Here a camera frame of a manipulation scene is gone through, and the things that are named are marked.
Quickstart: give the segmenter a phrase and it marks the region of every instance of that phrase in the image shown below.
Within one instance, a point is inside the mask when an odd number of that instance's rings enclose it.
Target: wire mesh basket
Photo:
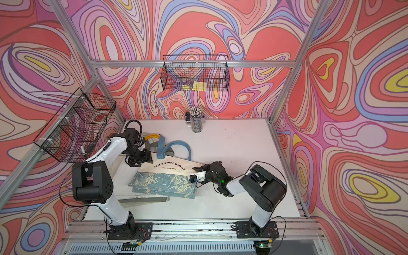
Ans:
[[[33,141],[59,162],[81,162],[89,158],[116,108],[113,99],[80,92],[74,96],[75,102],[66,115],[57,117],[59,122],[51,134],[42,138],[42,143],[38,139],[48,122]]]
[[[163,55],[163,90],[228,91],[227,55]]]

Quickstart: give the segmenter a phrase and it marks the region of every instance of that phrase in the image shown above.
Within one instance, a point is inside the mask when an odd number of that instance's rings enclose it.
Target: yellow cable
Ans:
[[[159,138],[160,138],[160,135],[159,135],[159,134],[150,134],[150,135],[147,135],[147,136],[144,138],[144,140],[147,141],[147,140],[150,139],[150,138],[157,138],[157,139],[159,139]]]

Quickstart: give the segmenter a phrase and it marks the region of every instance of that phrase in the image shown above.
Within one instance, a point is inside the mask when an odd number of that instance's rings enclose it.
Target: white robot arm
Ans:
[[[213,182],[218,185],[217,190],[224,196],[232,197],[241,192],[248,192],[257,206],[248,226],[244,231],[250,231],[252,236],[261,237],[268,227],[272,212],[286,195],[287,186],[273,174],[260,165],[254,165],[245,174],[231,178],[222,166],[222,162],[213,162],[194,168],[197,172],[190,176],[190,181],[200,181],[202,185]]]
[[[72,193],[77,201],[97,206],[110,220],[110,239],[133,239],[137,231],[130,211],[125,210],[113,194],[113,181],[109,173],[113,161],[126,154],[129,166],[153,163],[151,152],[140,150],[144,138],[133,128],[110,136],[107,144],[94,156],[72,166]]]

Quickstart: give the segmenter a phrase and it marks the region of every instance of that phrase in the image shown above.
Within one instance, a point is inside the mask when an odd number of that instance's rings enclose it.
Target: white plastic part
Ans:
[[[197,176],[197,181],[198,182],[203,182],[204,179],[205,179],[205,173],[206,173],[206,171],[201,171],[201,172],[190,174],[190,176],[195,175],[195,176]]]
[[[111,167],[113,161],[127,148],[126,139],[122,137],[112,137],[110,139],[111,145],[104,151],[100,149],[95,155],[91,156],[86,161],[89,163],[97,161],[105,161],[108,169]]]
[[[112,226],[120,226],[126,223],[129,217],[129,211],[122,207],[115,195],[112,194],[106,203],[92,203],[96,205],[104,214],[106,214],[111,222],[108,222]]]
[[[113,137],[109,140],[111,145],[106,149],[100,149],[95,155],[87,159],[87,162],[93,163],[97,161],[105,161],[106,166],[110,169],[113,161],[127,148],[127,143],[125,138]],[[115,195],[112,194],[110,198],[106,200],[106,203],[92,203],[104,212],[110,219],[111,222],[108,222],[113,226],[120,226],[125,224],[128,217],[129,211],[125,210],[119,201],[116,199]]]
[[[231,193],[232,195],[236,195],[238,193],[241,192],[246,192],[246,190],[244,189],[244,187],[239,183],[239,180],[243,177],[243,175],[238,176],[237,178],[229,181],[227,183],[227,189],[229,191],[229,193]]]
[[[272,212],[265,211],[259,205],[256,205],[254,214],[252,215],[252,221],[263,228],[270,220]]]

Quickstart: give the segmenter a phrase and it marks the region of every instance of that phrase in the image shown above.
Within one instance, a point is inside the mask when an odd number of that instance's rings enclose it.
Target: bag handle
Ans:
[[[159,137],[159,142],[157,144],[157,158],[158,159],[164,159],[166,157],[166,151],[173,145],[182,145],[187,148],[188,150],[188,161],[191,161],[191,149],[190,146],[188,146],[187,143],[183,141],[172,141],[168,143],[166,146],[164,146],[164,136],[160,135]]]

